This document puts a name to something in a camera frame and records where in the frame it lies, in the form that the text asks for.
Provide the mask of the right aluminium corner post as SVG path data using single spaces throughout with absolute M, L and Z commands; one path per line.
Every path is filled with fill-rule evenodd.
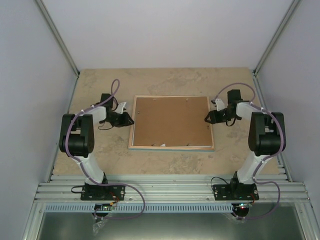
M 260 70 L 262 69 L 264 63 L 266 62 L 267 58 L 273 51 L 274 47 L 276 46 L 277 42 L 279 41 L 280 37 L 284 33 L 286 27 L 288 26 L 289 22 L 291 21 L 292 17 L 294 16 L 295 12 L 297 11 L 298 7 L 302 3 L 302 0 L 292 0 L 288 9 L 286 10 L 284 16 L 282 17 L 278 27 L 276 28 L 272 38 L 270 39 L 266 49 L 264 50 L 262 56 L 260 57 L 256 67 L 253 69 L 252 73 L 254 77 L 257 77 Z

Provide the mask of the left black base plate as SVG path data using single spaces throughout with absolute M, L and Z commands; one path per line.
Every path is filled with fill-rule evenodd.
M 82 201 L 122 201 L 124 197 L 124 186 L 99 186 L 85 184 L 82 187 L 80 199 Z

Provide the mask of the aluminium corner post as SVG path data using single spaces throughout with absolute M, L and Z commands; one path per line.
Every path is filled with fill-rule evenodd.
M 252 73 L 254 77 L 257 77 L 260 70 L 262 69 L 264 63 L 266 62 L 267 58 L 273 51 L 274 47 L 276 46 L 277 42 L 279 41 L 280 37 L 284 33 L 286 27 L 288 26 L 289 22 L 291 21 L 292 17 L 294 16 L 295 12 L 297 11 L 298 7 L 302 3 L 302 0 L 292 0 L 288 9 L 286 10 L 284 16 L 282 17 L 278 27 L 276 28 L 272 38 L 270 39 L 266 49 L 264 50 L 262 56 L 260 57 L 256 67 L 253 69 Z
M 62 39 L 62 36 L 60 35 L 59 30 L 56 27 L 44 1 L 43 0 L 35 0 L 34 2 L 37 5 L 41 15 L 43 16 L 48 28 L 50 29 L 51 33 L 53 34 L 53 37 L 55 38 L 59 48 L 61 49 L 64 57 L 66 58 L 68 64 L 70 65 L 72 71 L 74 72 L 76 78 L 78 79 L 80 76 L 80 71 L 78 70 L 76 63 L 73 60 L 64 40 Z

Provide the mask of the small circuit board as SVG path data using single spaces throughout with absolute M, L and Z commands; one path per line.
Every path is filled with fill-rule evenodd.
M 252 202 L 243 202 L 243 203 L 236 203 L 235 208 L 239 209 L 246 209 L 252 206 Z
M 115 202 L 95 204 L 94 211 L 113 211 L 117 207 Z

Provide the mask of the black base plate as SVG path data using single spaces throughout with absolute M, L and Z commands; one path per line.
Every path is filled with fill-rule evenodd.
M 124 186 L 99 186 L 85 184 L 82 187 L 80 199 L 82 201 L 122 201 L 124 197 Z
M 253 201 L 259 200 L 256 184 L 215 184 L 213 194 L 216 201 Z

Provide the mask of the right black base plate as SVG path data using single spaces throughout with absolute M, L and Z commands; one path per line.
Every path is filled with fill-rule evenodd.
M 253 201 L 259 200 L 256 184 L 215 184 L 213 194 L 216 201 Z

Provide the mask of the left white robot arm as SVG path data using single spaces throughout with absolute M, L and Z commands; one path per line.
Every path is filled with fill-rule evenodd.
M 126 102 L 118 102 L 114 95 L 103 93 L 100 102 L 77 114 L 64 114 L 61 120 L 59 149 L 72 158 L 85 175 L 85 183 L 94 185 L 92 194 L 99 200 L 108 197 L 110 188 L 104 171 L 98 166 L 93 150 L 95 124 L 109 123 L 112 128 L 128 127 L 134 120 L 126 112 Z

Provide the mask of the clear plastic bag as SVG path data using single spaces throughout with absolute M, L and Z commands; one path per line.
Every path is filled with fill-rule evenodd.
M 105 226 L 106 221 L 101 219 L 96 219 L 94 224 L 92 225 L 92 233 L 96 236 L 99 231 Z

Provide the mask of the aluminium rail base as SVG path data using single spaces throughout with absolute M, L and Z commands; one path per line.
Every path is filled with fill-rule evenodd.
M 115 174 L 107 175 L 107 180 L 115 185 L 128 184 L 125 189 L 125 203 L 213 203 L 212 184 L 229 181 L 230 174 Z M 84 183 L 83 175 L 52 175 L 47 182 L 40 183 L 36 190 L 35 201 L 43 203 L 71 203 L 81 200 L 80 194 L 71 192 L 73 186 Z M 277 189 L 281 190 L 282 203 L 310 201 L 309 194 L 302 182 L 290 181 L 285 170 L 279 174 L 261 174 L 257 177 L 259 202 L 272 203 L 277 200 Z

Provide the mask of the right small circuit board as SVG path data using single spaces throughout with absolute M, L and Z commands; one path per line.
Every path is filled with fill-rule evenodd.
M 243 202 L 243 203 L 236 203 L 235 208 L 239 209 L 246 209 L 252 206 L 252 202 Z

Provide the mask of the left small circuit board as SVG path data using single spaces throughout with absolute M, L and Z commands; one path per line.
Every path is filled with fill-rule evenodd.
M 117 207 L 115 202 L 95 204 L 94 211 L 113 211 Z

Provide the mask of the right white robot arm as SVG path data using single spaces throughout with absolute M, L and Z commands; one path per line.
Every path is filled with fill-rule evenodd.
M 237 120 L 249 121 L 248 147 L 250 153 L 242 167 L 225 184 L 213 184 L 211 189 L 217 201 L 254 201 L 259 199 L 257 176 L 273 157 L 286 148 L 285 119 L 281 112 L 269 112 L 248 100 L 243 100 L 241 92 L 233 89 L 227 92 L 227 104 L 220 98 L 212 103 L 215 110 L 205 117 L 209 124 Z

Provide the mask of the left aluminium corner post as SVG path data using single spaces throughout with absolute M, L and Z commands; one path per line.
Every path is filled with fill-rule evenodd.
M 80 71 L 78 70 L 76 63 L 73 60 L 64 40 L 62 39 L 62 36 L 60 35 L 59 30 L 56 27 L 44 1 L 43 0 L 35 0 L 34 2 L 37 5 L 41 15 L 43 16 L 48 28 L 50 29 L 51 33 L 53 34 L 53 37 L 55 38 L 59 48 L 61 49 L 64 57 L 66 58 L 68 64 L 70 65 L 72 71 L 74 72 L 76 78 L 78 79 L 80 76 Z

